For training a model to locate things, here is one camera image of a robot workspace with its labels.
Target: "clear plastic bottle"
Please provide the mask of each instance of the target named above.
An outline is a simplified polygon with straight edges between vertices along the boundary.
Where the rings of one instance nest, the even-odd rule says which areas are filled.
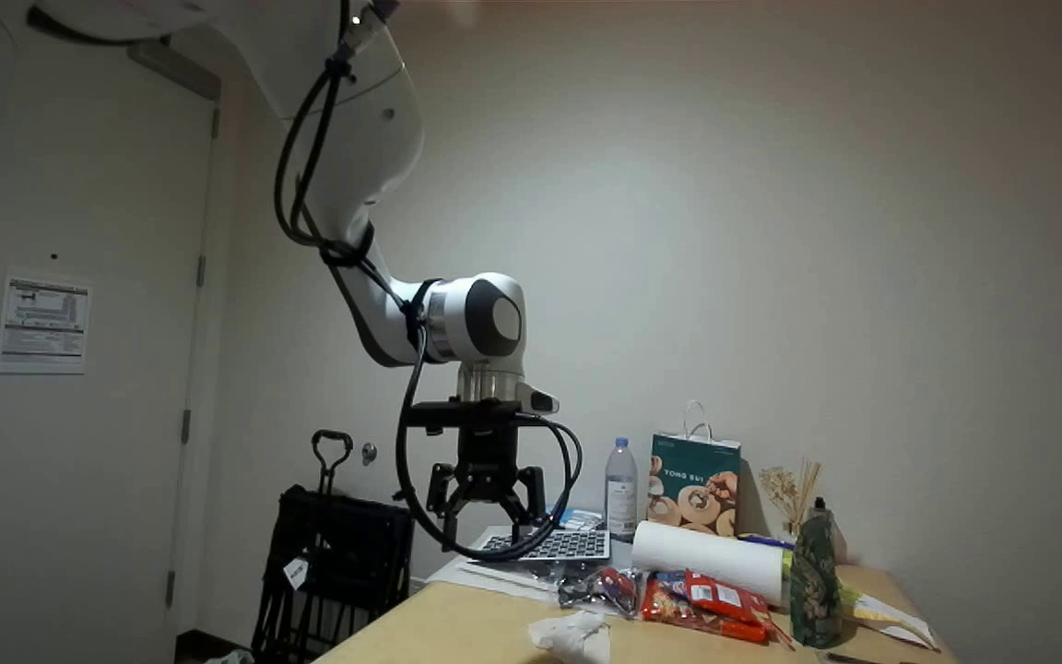
[[[606,529],[613,539],[635,539],[637,529],[637,461],[623,436],[606,461]]]

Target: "printed notice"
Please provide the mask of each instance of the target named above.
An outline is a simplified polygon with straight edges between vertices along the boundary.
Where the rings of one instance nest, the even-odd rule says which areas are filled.
[[[87,287],[11,278],[5,287],[0,372],[85,372]]]

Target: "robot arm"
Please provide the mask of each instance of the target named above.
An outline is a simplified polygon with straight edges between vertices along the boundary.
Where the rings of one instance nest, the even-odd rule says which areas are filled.
[[[567,458],[559,425],[537,414],[553,401],[524,383],[524,293],[504,275],[456,282],[393,282],[374,243],[374,206],[393,190],[422,144],[410,73],[383,29],[393,0],[369,3],[343,24],[343,38],[294,126],[277,169],[281,229],[313,246],[333,268],[365,351],[380,367],[413,367],[397,416],[397,485],[418,524],[447,550],[471,559],[521,559],[548,535],[541,474],[515,470],[515,432],[548,428],[564,455],[564,509],[578,464]],[[456,398],[413,407],[425,363],[461,363]],[[429,513],[404,470],[404,432],[456,428],[456,464],[435,464]],[[469,501],[499,501],[514,520],[514,550],[481,552],[456,544],[456,513]]]
[[[397,282],[374,243],[374,206],[418,161],[422,121],[410,73],[383,29],[392,0],[350,19],[277,169],[284,234],[329,264],[365,351],[380,367],[461,363],[461,401],[524,401],[524,293],[500,275]]]

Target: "bottle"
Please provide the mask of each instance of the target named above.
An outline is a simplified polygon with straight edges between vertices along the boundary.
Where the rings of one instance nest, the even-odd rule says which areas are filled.
[[[833,552],[833,518],[817,500],[795,533],[785,577],[785,607],[793,639],[812,648],[833,648],[843,639],[843,608]]]
[[[606,529],[613,539],[635,539],[637,529],[637,461],[623,436],[606,461]]]

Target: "green object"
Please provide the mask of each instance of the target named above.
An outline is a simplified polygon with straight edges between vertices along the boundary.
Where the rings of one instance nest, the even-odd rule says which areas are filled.
[[[831,648],[843,636],[843,600],[833,564],[833,518],[817,500],[799,524],[785,577],[790,624],[799,646]]]

